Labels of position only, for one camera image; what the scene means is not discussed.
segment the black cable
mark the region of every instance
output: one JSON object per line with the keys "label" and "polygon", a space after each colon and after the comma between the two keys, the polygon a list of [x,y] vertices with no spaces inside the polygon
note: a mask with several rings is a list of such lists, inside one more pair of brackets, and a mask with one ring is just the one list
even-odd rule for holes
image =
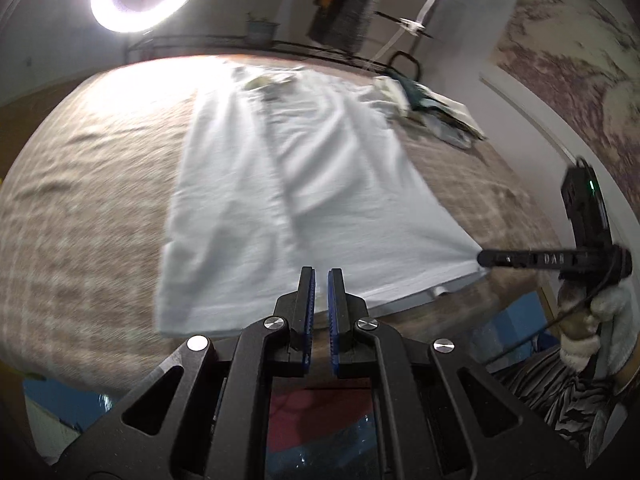
{"label": "black cable", "polygon": [[546,332],[546,330],[548,330],[549,328],[553,327],[554,325],[556,325],[557,323],[560,323],[563,319],[566,319],[567,317],[569,317],[571,314],[575,314],[578,309],[580,309],[581,307],[583,307],[585,304],[589,303],[593,298],[595,298],[604,288],[604,286],[607,284],[607,282],[609,281],[609,278],[611,277],[611,273],[613,272],[613,269],[616,266],[616,261],[617,261],[617,256],[622,253],[622,261],[621,261],[621,271],[620,273],[622,274],[624,268],[625,268],[625,263],[626,263],[626,252],[625,250],[618,250],[616,251],[616,256],[612,259],[611,261],[611,265],[609,266],[609,270],[607,271],[607,273],[605,274],[604,278],[602,279],[602,281],[596,286],[596,288],[593,289],[593,291],[591,292],[591,294],[589,294],[586,298],[584,298],[583,300],[580,300],[578,303],[576,303],[573,307],[571,307],[571,309],[567,310],[566,312],[563,312],[562,314],[560,314],[558,317],[556,317],[553,321],[548,322],[545,326],[543,326],[540,330],[536,330],[533,334],[531,334],[530,336],[527,336],[526,338],[521,339],[520,341],[518,341],[517,343],[514,343],[513,345],[508,346],[507,348],[505,348],[502,352],[500,352],[498,355],[488,359],[487,361],[482,363],[482,366],[487,366],[490,365],[493,362],[496,362],[498,359],[504,357],[507,354],[510,354],[511,352],[513,352],[515,349],[520,348],[522,345],[524,345],[524,343],[528,343],[529,341],[531,341],[533,338],[535,338],[535,336],[542,334],[543,332]]}

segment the bed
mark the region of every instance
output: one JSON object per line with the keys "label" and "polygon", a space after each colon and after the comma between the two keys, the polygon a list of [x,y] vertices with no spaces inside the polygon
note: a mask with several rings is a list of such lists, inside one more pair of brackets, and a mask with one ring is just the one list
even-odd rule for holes
{"label": "bed", "polygon": [[[0,360],[120,395],[182,342],[154,332],[154,291],[204,60],[160,59],[95,75],[47,116],[21,151],[0,187]],[[366,75],[314,67],[369,83]],[[488,142],[462,151],[398,123],[394,129],[440,203],[480,246],[558,244]],[[494,269],[455,294],[384,321],[421,340],[455,336],[536,290],[538,280],[534,272]],[[325,332],[321,313],[307,383],[330,378]]]}

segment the person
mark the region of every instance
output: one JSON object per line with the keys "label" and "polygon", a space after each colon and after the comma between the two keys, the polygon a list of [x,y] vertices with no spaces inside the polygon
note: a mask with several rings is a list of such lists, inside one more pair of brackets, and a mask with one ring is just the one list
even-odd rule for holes
{"label": "person", "polygon": [[[561,313],[585,298],[584,286],[564,282],[558,293]],[[601,340],[601,323],[612,323],[612,337]],[[604,434],[617,403],[629,405],[638,391],[640,324],[624,285],[601,291],[589,308],[579,308],[559,322],[560,344],[494,373],[512,394],[583,453],[590,465],[602,450]],[[582,375],[599,352],[606,373]]]}

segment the wall mural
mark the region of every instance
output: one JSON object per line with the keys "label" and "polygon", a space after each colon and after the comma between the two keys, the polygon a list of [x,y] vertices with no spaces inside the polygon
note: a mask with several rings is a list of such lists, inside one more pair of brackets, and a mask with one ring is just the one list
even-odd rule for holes
{"label": "wall mural", "polygon": [[518,0],[492,62],[596,153],[640,219],[640,33],[598,0]]}

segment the hand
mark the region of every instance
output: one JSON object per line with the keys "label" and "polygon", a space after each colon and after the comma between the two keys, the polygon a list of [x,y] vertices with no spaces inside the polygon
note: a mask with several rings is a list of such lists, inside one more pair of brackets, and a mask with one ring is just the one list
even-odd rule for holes
{"label": "hand", "polygon": [[[571,310],[585,298],[584,286],[564,282],[558,293],[560,313]],[[602,342],[596,334],[602,322],[612,323],[610,342]],[[639,327],[634,320],[631,294],[624,286],[617,285],[601,291],[591,301],[591,308],[578,308],[559,323],[561,330],[560,358],[576,372],[585,369],[589,359],[601,347],[607,356],[607,375],[619,372],[632,354]]]}

